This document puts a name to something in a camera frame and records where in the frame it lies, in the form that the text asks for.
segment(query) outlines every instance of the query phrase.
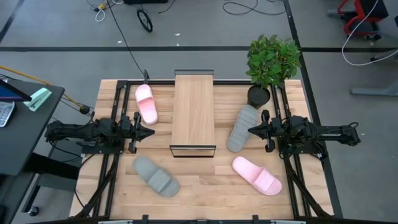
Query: black plant pot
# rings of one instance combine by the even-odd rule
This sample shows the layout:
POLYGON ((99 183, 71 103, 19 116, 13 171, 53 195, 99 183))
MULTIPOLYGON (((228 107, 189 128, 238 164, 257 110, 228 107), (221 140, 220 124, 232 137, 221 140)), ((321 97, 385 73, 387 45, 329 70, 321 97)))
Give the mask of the black plant pot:
POLYGON ((268 89, 263 89, 260 85, 254 85, 248 91, 248 104, 258 109, 266 104, 270 97, 271 94, 268 89))

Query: wooden tabletop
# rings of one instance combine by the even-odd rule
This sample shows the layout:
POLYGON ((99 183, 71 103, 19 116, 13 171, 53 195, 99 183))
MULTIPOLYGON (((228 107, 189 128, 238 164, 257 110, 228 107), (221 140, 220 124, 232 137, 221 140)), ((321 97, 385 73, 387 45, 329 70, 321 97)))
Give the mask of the wooden tabletop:
MULTIPOLYGON (((117 80, 102 80, 95 106, 96 118, 109 118, 111 115, 117 80)), ((287 98, 292 114, 309 117, 307 104, 300 80, 287 80, 287 98)), ((121 154, 113 196, 111 218, 141 219, 149 215, 150 219, 251 219, 259 215, 260 219, 293 218, 287 179, 283 160, 278 150, 266 153, 265 141, 251 135, 241 152, 233 153, 226 148, 229 134, 239 114, 247 102, 247 91, 250 85, 215 85, 214 112, 216 152, 214 158, 174 158, 169 149, 171 143, 172 118, 174 108, 173 85, 151 85, 158 111, 159 120, 147 126, 155 134, 137 144, 137 154, 131 154, 125 147, 121 154), (180 190, 174 197, 164 198, 157 195, 139 178, 132 167, 137 156, 145 155, 156 164, 170 172, 180 183, 180 190), (243 156, 258 166, 265 167, 282 182, 282 191, 275 196, 260 194, 231 167, 233 159, 243 156)), ((130 91, 127 115, 133 116, 137 111, 134 92, 130 91)), ((120 118, 124 92, 119 101, 118 117, 120 118)), ((275 117, 274 104, 270 100, 262 108, 269 110, 271 118, 275 117)), ((86 203, 97 188, 103 155, 93 156, 81 168, 76 191, 83 203, 86 203)), ((309 155, 300 155, 307 189, 322 208, 332 214, 333 210, 326 186, 321 162, 309 155)), ((104 212, 106 189, 101 201, 99 214, 104 212)), ((303 215, 302 200, 296 188, 300 214, 303 215)), ((76 197, 73 199, 70 215, 81 210, 76 197)))

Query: concrete floor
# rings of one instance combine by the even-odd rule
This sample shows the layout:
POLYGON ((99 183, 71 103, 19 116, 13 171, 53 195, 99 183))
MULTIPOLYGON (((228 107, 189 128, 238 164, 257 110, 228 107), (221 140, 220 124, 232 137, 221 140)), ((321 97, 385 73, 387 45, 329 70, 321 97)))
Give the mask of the concrete floor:
MULTIPOLYGON (((100 4, 100 0, 91 0, 100 4)), ((130 46, 247 46, 259 34, 278 34, 291 38, 285 14, 265 16, 249 13, 232 16, 222 10, 222 0, 177 0, 170 11, 158 14, 168 4, 144 5, 154 23, 148 34, 136 19, 134 6, 113 7, 130 46)), ((341 47, 345 41, 343 23, 327 17, 340 0, 289 0, 302 47, 341 47)), ((394 6, 395 0, 385 0, 394 6)), ((0 27, 8 20, 15 0, 0 2, 0 27)), ((280 12, 280 2, 259 1, 259 10, 280 12)), ((398 12, 390 12, 395 17, 398 12)), ((123 47, 121 35, 106 11, 106 19, 95 22, 95 13, 84 0, 25 1, 18 10, 1 47, 123 47)), ((383 38, 376 44, 353 39, 349 47, 398 47, 397 27, 390 18, 381 24, 383 38)), ((173 78, 175 69, 213 69, 216 78, 247 78, 245 51, 161 51, 133 52, 141 68, 151 78, 173 78)), ((398 194, 395 170, 397 98, 352 96, 354 86, 387 86, 398 78, 397 62, 388 60, 367 67, 348 65, 339 53, 303 53, 313 95, 322 124, 360 123, 362 143, 354 148, 328 144, 338 196, 345 218, 398 222, 398 194)), ((373 54, 348 54, 355 62, 367 62, 373 54)), ((100 80, 140 78, 128 52, 0 52, 0 64, 35 75, 56 85, 78 101, 95 105, 100 80)), ((63 104, 54 116, 64 123, 84 123, 79 115, 63 104)), ((48 154, 50 147, 40 141, 36 152, 48 154)), ((14 223, 63 219, 68 216, 73 194, 63 190, 42 189, 35 205, 37 217, 18 213, 14 223)))

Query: wooden block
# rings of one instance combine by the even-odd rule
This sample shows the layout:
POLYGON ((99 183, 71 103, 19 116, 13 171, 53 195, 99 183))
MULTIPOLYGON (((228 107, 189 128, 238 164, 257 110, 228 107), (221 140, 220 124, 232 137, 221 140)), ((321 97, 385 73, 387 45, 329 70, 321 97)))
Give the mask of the wooden block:
POLYGON ((174 156, 214 156, 213 75, 175 76, 172 123, 174 156))

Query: wooden board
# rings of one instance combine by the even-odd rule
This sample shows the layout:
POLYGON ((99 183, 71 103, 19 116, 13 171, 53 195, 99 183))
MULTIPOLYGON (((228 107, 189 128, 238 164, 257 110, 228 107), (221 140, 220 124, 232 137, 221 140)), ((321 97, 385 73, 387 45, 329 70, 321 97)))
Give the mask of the wooden board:
POLYGON ((175 76, 170 149, 175 156, 214 154, 213 75, 175 76))
MULTIPOLYGON (((110 117, 116 82, 116 80, 101 82, 95 109, 97 118, 110 117)), ((143 214, 148 214, 150 219, 232 220, 251 219, 253 214, 258 214, 260 219, 292 218, 284 163, 278 157, 277 150, 266 153, 264 149, 266 142, 254 135, 250 136, 244 149, 239 153, 232 153, 226 147, 239 110, 246 103, 249 87, 249 85, 214 86, 217 146, 214 158, 174 158, 169 149, 172 141, 174 86, 152 86, 156 108, 159 112, 159 122, 147 127, 156 130, 156 133, 137 144, 137 154, 130 154, 127 150, 128 142, 126 143, 125 151, 119 160, 111 218, 141 219, 143 214), (171 198, 158 196, 137 176, 132 163, 137 156, 141 155, 150 157, 177 178, 180 182, 180 191, 176 196, 171 198), (266 167, 282 182, 281 193, 266 196, 257 192, 232 169, 231 163, 236 156, 244 156, 253 163, 266 167)), ((127 106, 127 114, 130 116, 137 111, 134 100, 135 89, 136 86, 131 88, 127 106)), ((292 114, 308 117, 300 80, 286 81, 286 89, 292 114)), ((121 96, 118 114, 121 113, 123 93, 121 96)), ((269 110, 271 117, 275 116, 274 105, 270 100, 258 110, 259 123, 260 112, 263 109, 269 110)), ((96 190, 102 157, 102 155, 93 156, 81 168, 76 191, 83 203, 86 203, 96 190)), ((320 161, 309 155, 301 155, 300 158, 308 190, 323 209, 328 213, 333 213, 320 161)), ((107 192, 105 190, 103 194, 100 214, 103 214, 107 192)), ((296 194, 302 211, 298 190, 296 194)), ((80 210, 81 206, 74 198, 70 215, 80 210)))

